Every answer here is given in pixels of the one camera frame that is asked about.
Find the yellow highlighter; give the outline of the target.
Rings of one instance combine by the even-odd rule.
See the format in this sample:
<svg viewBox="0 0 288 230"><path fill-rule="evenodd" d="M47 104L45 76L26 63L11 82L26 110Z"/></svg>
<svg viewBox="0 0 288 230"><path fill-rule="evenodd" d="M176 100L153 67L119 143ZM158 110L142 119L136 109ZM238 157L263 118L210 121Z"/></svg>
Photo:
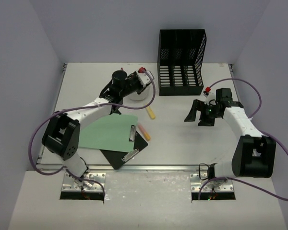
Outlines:
<svg viewBox="0 0 288 230"><path fill-rule="evenodd" d="M155 118L156 118L156 115L155 115L155 113L152 111L152 109L150 108L150 106L146 107L146 111L147 111L147 113L148 113L148 115L149 115L149 117L150 117L151 119L155 119Z"/></svg>

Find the pale orange highlighter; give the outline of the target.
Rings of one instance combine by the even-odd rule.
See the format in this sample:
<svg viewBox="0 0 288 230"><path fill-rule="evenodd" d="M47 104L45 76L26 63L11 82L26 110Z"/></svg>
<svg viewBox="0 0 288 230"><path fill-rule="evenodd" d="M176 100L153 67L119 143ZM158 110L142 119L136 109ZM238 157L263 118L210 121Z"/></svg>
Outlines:
<svg viewBox="0 0 288 230"><path fill-rule="evenodd" d="M151 137L148 132L145 130L142 124L138 123L137 127L139 128L140 132L143 134L146 141L150 141Z"/></svg>

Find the green clipboard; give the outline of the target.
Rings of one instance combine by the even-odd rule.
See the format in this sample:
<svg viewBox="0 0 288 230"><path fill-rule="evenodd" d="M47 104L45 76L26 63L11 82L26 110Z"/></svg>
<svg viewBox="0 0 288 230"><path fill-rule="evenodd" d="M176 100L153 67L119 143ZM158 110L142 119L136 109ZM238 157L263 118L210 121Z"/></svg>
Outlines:
<svg viewBox="0 0 288 230"><path fill-rule="evenodd" d="M134 115L111 114L104 116L80 132L81 148L130 152L134 143L129 141L131 126L137 125L138 117Z"/></svg>

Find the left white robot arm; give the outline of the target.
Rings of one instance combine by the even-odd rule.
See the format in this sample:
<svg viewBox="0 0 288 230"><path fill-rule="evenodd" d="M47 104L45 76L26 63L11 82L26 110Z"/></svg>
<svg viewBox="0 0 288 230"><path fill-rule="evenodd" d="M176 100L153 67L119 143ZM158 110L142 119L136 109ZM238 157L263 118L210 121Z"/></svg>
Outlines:
<svg viewBox="0 0 288 230"><path fill-rule="evenodd" d="M145 68L131 74L117 70L95 100L83 107L58 111L49 120L42 144L59 157L79 188L90 184L87 166L77 152L81 130L123 107L124 97L141 94L149 85L154 86L154 77Z"/></svg>

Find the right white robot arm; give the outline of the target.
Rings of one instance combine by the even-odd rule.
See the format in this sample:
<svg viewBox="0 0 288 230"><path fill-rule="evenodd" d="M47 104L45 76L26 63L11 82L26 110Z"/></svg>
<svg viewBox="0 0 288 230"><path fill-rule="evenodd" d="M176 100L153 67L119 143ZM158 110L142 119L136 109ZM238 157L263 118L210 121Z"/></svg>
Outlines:
<svg viewBox="0 0 288 230"><path fill-rule="evenodd" d="M204 91L205 101L195 99L185 122L194 122L200 112L198 126L212 127L217 118L230 126L238 139L232 160L213 163L208 167L204 182L209 188L216 188L222 178L270 178L273 173L276 142L259 131L247 117L239 101L232 99L229 88L220 88L215 93Z"/></svg>

